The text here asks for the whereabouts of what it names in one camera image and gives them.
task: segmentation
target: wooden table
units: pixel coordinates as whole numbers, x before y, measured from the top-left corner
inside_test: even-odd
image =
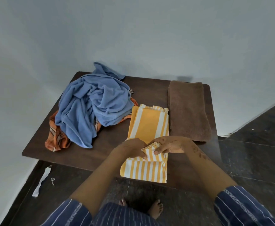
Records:
[[[84,74],[87,74],[87,72],[77,72],[72,81]],[[156,105],[163,108],[168,106],[167,90],[170,81],[127,76],[124,82],[130,86],[130,89],[133,89],[134,94],[132,97],[139,104],[145,104],[147,106]],[[206,143],[197,144],[212,161],[220,165],[221,157],[210,87],[203,85],[203,90],[206,113],[212,129],[212,137],[211,140]],[[130,123],[129,119],[114,126],[102,127],[98,132],[98,136],[93,140],[92,149],[82,148],[72,143],[67,149],[62,149],[58,152],[49,151],[45,148],[44,142],[49,134],[49,117],[58,110],[58,102],[59,100],[23,150],[23,156],[94,171],[114,147],[126,140]],[[203,191],[203,184],[200,178],[192,169],[187,157],[183,154],[169,154],[167,183],[159,184],[177,189]]]

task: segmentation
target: person's right hand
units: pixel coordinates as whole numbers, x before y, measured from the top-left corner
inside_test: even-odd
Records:
[[[192,141],[187,137],[164,136],[152,140],[148,145],[158,142],[160,146],[154,151],[155,155],[160,153],[184,153],[184,147]]]

